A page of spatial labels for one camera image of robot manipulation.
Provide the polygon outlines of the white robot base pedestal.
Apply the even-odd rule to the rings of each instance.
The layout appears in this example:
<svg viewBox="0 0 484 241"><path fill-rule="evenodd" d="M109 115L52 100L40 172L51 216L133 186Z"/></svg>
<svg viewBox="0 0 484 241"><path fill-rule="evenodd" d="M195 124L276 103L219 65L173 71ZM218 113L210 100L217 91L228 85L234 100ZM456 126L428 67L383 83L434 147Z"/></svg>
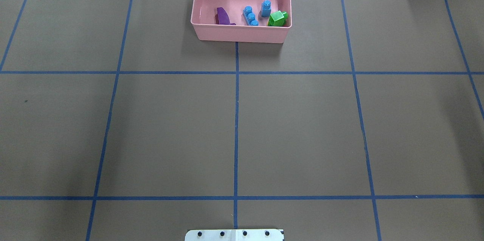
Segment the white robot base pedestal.
<svg viewBox="0 0 484 241"><path fill-rule="evenodd" d="M284 241L282 229L199 229L189 230L185 241Z"/></svg>

